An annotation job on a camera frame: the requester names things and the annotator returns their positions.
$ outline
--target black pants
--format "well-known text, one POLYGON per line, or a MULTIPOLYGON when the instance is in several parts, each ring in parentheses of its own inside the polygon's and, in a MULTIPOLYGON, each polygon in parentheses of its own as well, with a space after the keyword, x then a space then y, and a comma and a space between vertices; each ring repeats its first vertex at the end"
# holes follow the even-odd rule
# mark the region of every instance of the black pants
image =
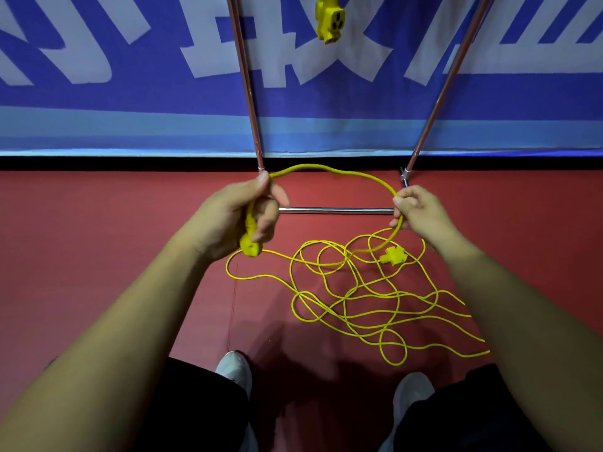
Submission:
MULTIPOLYGON (((211 371, 169 358, 134 450, 238 452, 248 420, 245 390, 211 371)), ((413 403, 398 426, 394 450, 550 451, 493 364, 413 403)))

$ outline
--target shoe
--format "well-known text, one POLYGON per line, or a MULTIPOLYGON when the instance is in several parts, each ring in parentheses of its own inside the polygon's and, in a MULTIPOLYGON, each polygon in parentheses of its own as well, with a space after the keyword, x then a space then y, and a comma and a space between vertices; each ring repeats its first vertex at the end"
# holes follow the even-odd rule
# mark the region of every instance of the shoe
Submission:
MULTIPOLYGON (((215 372, 243 388, 248 399, 252 395, 252 369, 243 354, 236 351, 228 352, 218 363, 215 372)), ((253 433, 252 426, 247 424, 245 438, 239 452, 258 452, 258 449, 256 435, 253 433)))
POLYGON ((394 436, 408 408, 415 401, 428 399, 434 392, 433 385, 422 372, 412 372, 400 381, 394 393, 394 427, 379 452, 394 451, 394 436))

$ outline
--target metal pole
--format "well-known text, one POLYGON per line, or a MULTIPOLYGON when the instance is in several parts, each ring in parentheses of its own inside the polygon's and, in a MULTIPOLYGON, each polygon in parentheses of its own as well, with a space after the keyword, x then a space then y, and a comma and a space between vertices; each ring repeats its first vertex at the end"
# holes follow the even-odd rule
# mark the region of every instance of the metal pole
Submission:
POLYGON ((479 26, 481 25, 482 21, 485 19, 488 9, 490 8, 490 5, 492 4, 492 1, 493 0, 479 0, 478 8, 475 10, 475 14, 473 14, 473 18, 471 19, 469 28, 467 29, 467 32, 465 33, 465 36, 463 37, 463 41, 461 42, 461 45, 458 48, 458 52, 456 52, 456 56, 455 56, 454 60, 452 61, 452 66, 450 67, 450 70, 448 71, 448 76, 446 76, 444 86, 442 87, 442 90, 440 91, 440 95, 438 96, 438 99, 435 101, 435 104, 433 105, 433 109, 431 110, 431 114, 429 114, 429 118, 425 122, 425 126, 423 127, 423 132, 421 133, 421 136, 419 136, 417 146, 414 148, 414 151, 412 152, 411 159, 408 162, 408 166, 406 168, 404 168, 402 171, 402 175, 400 176, 400 179, 402 180, 404 187, 408 187, 408 175, 411 174, 412 167, 414 166, 415 161, 417 161, 419 152, 421 152, 421 149, 423 149, 425 140, 427 139, 427 136, 429 135, 429 131, 431 130, 431 127, 433 126, 433 122, 435 121, 435 118, 437 117, 438 112, 440 111, 440 107, 442 106, 442 103, 444 102, 446 93, 448 93, 448 89, 450 88, 452 81, 454 81, 454 78, 458 74, 458 70, 461 68, 461 65, 463 64, 463 60, 465 60, 467 51, 469 50, 471 43, 475 39, 475 35, 478 33, 479 26))
POLYGON ((393 208, 279 208, 282 214, 356 214, 391 216, 393 208))
POLYGON ((239 21, 239 7, 236 0, 227 0, 228 10, 230 14, 230 22, 235 33, 236 54, 239 57, 239 68, 241 69, 241 77, 243 78, 243 87, 245 88, 245 99, 247 100, 247 111, 249 112, 249 122, 252 124, 253 146, 256 150, 258 158, 258 171, 261 173, 264 170, 262 141, 258 129, 258 118, 256 117, 256 109, 253 104, 252 85, 249 78, 249 67, 247 66, 247 54, 245 53, 245 42, 243 41, 243 33, 241 32, 241 22, 239 21))

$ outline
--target yellow cable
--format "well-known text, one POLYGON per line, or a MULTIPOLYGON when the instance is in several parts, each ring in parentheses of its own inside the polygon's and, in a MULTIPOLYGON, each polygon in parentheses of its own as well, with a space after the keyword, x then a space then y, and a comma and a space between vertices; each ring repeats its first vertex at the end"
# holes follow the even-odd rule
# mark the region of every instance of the yellow cable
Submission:
MULTIPOLYGON (((355 172, 355 171, 338 170, 335 168, 331 168, 331 167, 328 167, 325 165, 319 165, 319 164, 306 163, 306 164, 295 165, 290 168, 284 169, 282 171, 272 173, 272 174, 270 174, 270 177, 278 178, 285 174, 291 173, 293 171, 301 170, 301 169, 320 169, 320 170, 329 171, 329 172, 342 174, 342 175, 360 176, 363 178, 368 178, 375 182, 380 183, 382 186, 384 186, 386 189, 389 190, 389 192, 392 194, 392 196, 396 196, 396 190, 394 190, 388 183, 382 181, 379 178, 376 178, 375 176, 372 176, 372 175, 366 174, 366 173, 355 172)), ((251 212, 252 209, 253 209, 253 204, 251 204, 249 206, 248 211, 251 212)), ((404 252, 412 259, 412 261, 404 262, 392 274, 386 275, 383 272, 381 264, 379 263, 379 260, 375 256, 374 253, 379 250, 384 249, 388 245, 392 245, 394 247, 401 248, 401 246, 398 243, 393 241, 393 238, 396 236, 396 234, 400 230, 401 225, 402 225, 402 218, 399 219, 398 225, 396 225, 396 227, 393 230, 391 228, 384 228, 384 229, 376 231, 372 234, 358 235, 355 238, 352 238, 345 245, 341 245, 339 243, 332 242, 332 241, 326 241, 326 240, 307 241, 301 245, 301 247, 297 250, 297 252, 295 254, 293 254, 292 257, 286 256, 284 254, 280 254, 279 252, 275 252, 273 250, 264 250, 263 252, 267 252, 269 254, 274 254, 276 256, 286 258, 287 260, 289 260, 289 277, 290 277, 289 282, 285 281, 284 279, 279 278, 278 276, 274 276, 272 274, 259 274, 259 275, 250 276, 250 277, 235 276, 234 274, 232 274, 230 272, 229 266, 230 266, 230 262, 232 261, 232 259, 237 254, 241 253, 241 250, 234 252, 226 261, 226 273, 228 273, 228 276, 230 276, 231 278, 239 280, 239 281, 267 277, 267 278, 272 278, 272 279, 275 279, 275 280, 281 282, 282 284, 287 286, 287 288, 292 290, 294 293, 293 298, 291 299, 291 311, 293 311, 293 314, 297 319, 301 320, 302 322, 308 322, 308 323, 322 322, 327 327, 329 327, 339 333, 345 334, 347 336, 355 336, 355 337, 359 338, 362 342, 364 342, 368 345, 378 346, 383 359, 387 363, 389 363, 393 366, 399 366, 406 361, 406 358, 408 357, 409 349, 419 350, 419 349, 427 349, 430 347, 443 347, 445 349, 448 349, 450 352, 453 352, 457 356, 465 357, 465 358, 478 357, 478 356, 482 356, 482 355, 489 353, 490 352, 489 350, 485 350, 485 351, 476 352, 473 354, 463 354, 463 353, 460 353, 457 350, 453 349, 452 347, 450 347, 446 344, 442 344, 442 343, 430 343, 430 344, 423 345, 423 346, 412 346, 410 344, 407 344, 407 342, 404 340, 402 335, 399 332, 397 332, 396 330, 394 330, 394 328, 393 328, 394 326, 399 326, 406 322, 412 322, 413 320, 436 319, 436 320, 441 320, 443 322, 450 324, 451 326, 456 327, 459 331, 463 332, 464 334, 466 334, 467 336, 471 337, 472 339, 474 339, 476 341, 480 341, 482 343, 484 342, 483 339, 469 333, 462 326, 456 324, 452 320, 446 319, 444 317, 440 317, 437 315, 433 315, 434 310, 436 308, 439 308, 440 310, 445 311, 448 314, 452 314, 457 317, 463 317, 463 318, 471 317, 470 314, 453 311, 438 303, 439 299, 440 299, 440 295, 445 294, 445 295, 451 296, 453 299, 455 299, 458 303, 462 304, 463 306, 465 305, 454 294, 448 292, 447 290, 439 290, 434 285, 433 281, 427 274, 425 267, 423 266, 423 264, 420 261, 420 259, 425 254, 425 241, 423 239, 421 239, 421 241, 423 243, 423 250, 421 251, 421 254, 419 254, 418 257, 414 257, 408 251, 404 250, 404 252), (389 230, 392 230, 392 232, 389 234, 388 237, 383 237, 380 235, 381 233, 389 231, 389 230), (356 249, 356 250, 349 249, 349 246, 352 243, 355 243, 359 239, 363 239, 363 238, 367 239, 367 249, 356 249), (380 240, 380 241, 382 241, 382 243, 377 245, 376 247, 373 247, 371 245, 371 241, 373 239, 380 240), (306 260, 303 256, 303 250, 312 245, 323 245, 324 246, 321 248, 321 250, 319 250, 316 261, 306 260), (340 253, 340 255, 342 256, 342 260, 340 262, 336 262, 336 263, 321 262, 321 256, 322 256, 323 252, 329 248, 334 249, 340 253), (357 254, 363 254, 363 253, 370 254, 372 259, 366 260, 365 258, 359 257, 357 255, 357 254), (355 265, 355 263, 358 263, 358 262, 376 265, 379 268, 379 272, 381 273, 381 278, 378 278, 378 279, 375 279, 372 281, 368 281, 368 282, 365 281, 360 273, 360 270, 355 265), (331 295, 333 297, 333 299, 331 300, 330 303, 326 303, 326 302, 322 301, 320 298, 318 298, 318 296, 316 296, 314 293, 312 293, 308 290, 299 290, 298 289, 296 282, 294 280, 294 277, 293 277, 294 263, 302 263, 310 271, 312 271, 313 273, 315 273, 317 275, 320 275, 323 278, 324 286, 325 286, 327 292, 329 293, 329 295, 331 295), (421 268, 421 270, 423 271, 423 274, 425 274, 426 280, 429 282, 429 284, 431 285, 431 287, 433 289, 433 291, 431 293, 429 293, 428 295, 421 296, 421 295, 416 295, 411 292, 405 292, 403 290, 398 290, 396 288, 396 286, 393 284, 393 282, 391 281, 391 279, 394 276, 396 276, 396 274, 398 274, 404 266, 413 265, 415 263, 421 268), (351 287, 344 296, 336 295, 329 288, 327 276, 338 272, 340 269, 342 269, 346 265, 349 267, 349 269, 354 277, 355 285, 353 287, 351 287), (377 283, 381 283, 381 282, 386 282, 389 285, 389 287, 391 288, 390 293, 380 293, 380 292, 376 292, 375 290, 372 289, 373 285, 375 285, 377 283), (361 288, 365 288, 368 293, 366 293, 364 295, 355 295, 358 292, 358 290, 361 288), (403 311, 400 309, 400 306, 401 306, 402 298, 404 298, 406 296, 418 299, 419 301, 422 301, 423 303, 427 304, 428 306, 426 307, 425 310, 418 311, 418 312, 403 311), (370 299, 370 298, 380 298, 380 299, 391 300, 392 303, 395 303, 395 307, 392 309, 369 310, 369 311, 366 311, 366 312, 363 312, 360 314, 354 314, 354 315, 348 314, 347 302, 360 301, 363 299, 370 299), (305 306, 307 311, 309 311, 310 314, 313 315, 313 318, 306 319, 298 313, 297 308, 296 308, 296 303, 298 304, 299 302, 301 302, 301 305, 305 306), (321 312, 317 313, 312 308, 312 305, 318 307, 321 310, 321 312), (367 316, 371 316, 374 314, 388 314, 391 316, 389 317, 389 320, 386 321, 386 323, 378 324, 378 325, 366 326, 366 325, 362 325, 360 323, 355 322, 356 319, 365 318, 367 316), (399 318, 399 316, 403 316, 403 315, 408 315, 411 317, 399 318), (333 325, 332 323, 329 323, 325 319, 325 317, 327 317, 327 316, 331 316, 331 317, 335 318, 338 322, 340 322, 341 325, 344 326, 344 329, 338 328, 337 326, 333 325), (404 349, 404 356, 403 356, 402 360, 400 360, 399 362, 392 362, 390 359, 388 359, 388 357, 386 357, 385 351, 384 351, 384 347, 386 347, 386 346, 402 347, 404 349)))

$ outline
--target blue banner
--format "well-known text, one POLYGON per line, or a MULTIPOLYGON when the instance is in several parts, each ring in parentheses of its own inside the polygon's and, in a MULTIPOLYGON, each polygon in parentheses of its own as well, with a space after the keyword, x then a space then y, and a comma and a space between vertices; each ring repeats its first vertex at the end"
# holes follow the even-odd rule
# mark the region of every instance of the blue banner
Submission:
MULTIPOLYGON (((478 0, 241 0, 268 156, 408 153, 478 0)), ((600 155, 603 0, 495 0, 425 153, 600 155)), ((0 153, 253 156, 226 0, 0 0, 0 153)))

